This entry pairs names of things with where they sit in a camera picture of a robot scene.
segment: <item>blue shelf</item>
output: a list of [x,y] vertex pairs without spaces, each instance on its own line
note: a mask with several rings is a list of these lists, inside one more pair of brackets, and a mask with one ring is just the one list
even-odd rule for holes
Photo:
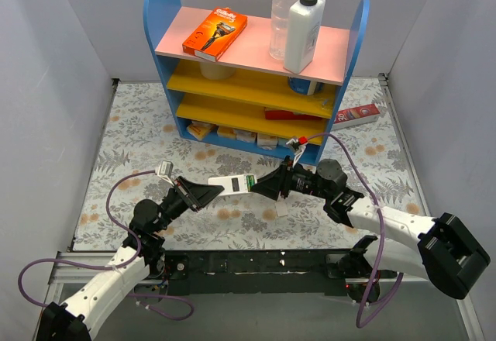
[[[362,0],[356,10],[352,26],[350,28],[350,38],[348,40],[348,48],[346,54],[345,65],[345,78],[343,85],[336,94],[334,101],[334,108],[332,117],[327,121],[325,131],[330,132],[332,124],[336,118],[341,101],[343,100],[344,93],[350,82],[351,75],[357,63],[358,54],[362,47],[363,38],[365,37],[365,30],[367,28],[367,20],[369,14],[369,0]],[[157,45],[162,40],[162,37],[170,27],[174,18],[181,9],[181,0],[145,0],[143,4],[143,26],[145,30],[146,41],[152,53],[153,60],[157,66],[157,71],[160,76],[162,85],[164,86],[165,95],[169,101],[170,110],[174,115],[174,120],[177,124],[179,134],[181,137],[188,140],[196,140],[185,129],[188,120],[178,118],[176,115],[177,107],[180,105],[183,92],[172,91],[167,89],[167,82],[171,78],[174,69],[179,60],[175,57],[159,56],[155,53]],[[304,164],[315,165],[318,163],[327,138],[324,137],[321,146],[308,145],[305,154],[300,160]],[[230,147],[236,150],[249,151],[251,153],[258,153],[268,157],[278,157],[284,159],[286,155],[291,155],[291,152],[283,147],[278,147],[276,150],[269,151],[257,147],[253,143],[243,143],[232,139],[218,137],[216,133],[211,133],[205,137],[204,141],[218,146]]]

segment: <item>red connector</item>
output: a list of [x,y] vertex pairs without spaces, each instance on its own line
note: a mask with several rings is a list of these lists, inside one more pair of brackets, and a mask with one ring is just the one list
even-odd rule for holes
[[300,145],[305,145],[306,143],[308,143],[307,137],[298,138],[298,142],[300,143]]

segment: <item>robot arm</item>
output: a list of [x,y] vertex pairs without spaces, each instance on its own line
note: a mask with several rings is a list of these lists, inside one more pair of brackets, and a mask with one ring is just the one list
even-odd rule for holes
[[[336,160],[322,160],[312,173],[299,164],[293,166],[286,157],[278,169],[262,177],[251,191],[273,200],[286,198],[290,191],[323,198],[324,211],[334,222],[379,233],[377,206],[363,194],[349,189],[346,181],[347,176]],[[194,184],[182,177],[171,183],[173,187],[161,204],[145,199],[134,208],[129,227],[142,243],[139,256],[123,268],[97,274],[62,305],[50,304],[42,314],[37,341],[91,341],[137,283],[164,272],[167,265],[162,248],[164,239],[156,232],[166,229],[186,210],[197,212],[204,208],[224,191],[222,186]],[[386,236],[392,239],[385,244],[382,270],[429,279],[450,297],[464,298],[491,262],[454,215],[445,213],[433,219],[388,207],[382,207],[381,211]],[[136,250],[137,241],[128,236],[108,266],[126,262]],[[365,236],[336,263],[338,275],[367,277],[376,256],[377,237]]]
[[[346,186],[347,176],[336,160],[325,159],[312,173],[286,157],[262,177],[253,192],[277,200],[290,191],[325,199],[324,210],[336,223],[380,233],[377,206]],[[385,243],[381,268],[428,278],[441,292],[463,299],[491,262],[484,248],[455,215],[440,218],[411,215],[381,207]],[[377,255],[377,237],[367,236],[339,262],[345,276],[367,276]]]

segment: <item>pink shelf top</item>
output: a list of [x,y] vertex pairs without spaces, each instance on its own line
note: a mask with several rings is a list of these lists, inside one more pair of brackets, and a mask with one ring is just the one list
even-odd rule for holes
[[[182,43],[210,12],[210,10],[183,6],[155,49],[155,53],[161,56],[202,61],[201,58],[184,53]],[[313,61],[299,75],[295,75],[283,68],[281,60],[275,60],[269,54],[270,19],[248,16],[246,28],[217,63],[341,85],[345,75],[349,36],[348,29],[321,27]]]

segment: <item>white arm segment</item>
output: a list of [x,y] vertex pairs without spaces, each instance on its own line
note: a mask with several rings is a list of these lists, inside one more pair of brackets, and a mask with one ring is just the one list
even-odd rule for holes
[[[106,266],[119,265],[131,259],[136,251],[131,247],[120,247]],[[96,274],[78,293],[64,303],[66,310],[74,316],[83,315],[91,339],[94,339],[103,322],[114,311],[125,296],[150,274],[145,260],[137,257],[121,269],[102,271]]]
[[[419,249],[419,234],[427,233],[433,226],[432,217],[411,215],[389,207],[381,207],[384,216],[384,228],[387,238],[410,247],[417,254]],[[370,198],[360,198],[353,203],[353,209],[348,211],[351,224],[357,229],[380,234],[379,215],[377,206]]]
[[[379,239],[373,241],[363,255],[371,267],[374,266],[378,249]],[[407,246],[389,239],[384,242],[379,270],[392,270],[429,280],[419,251],[411,250]]]

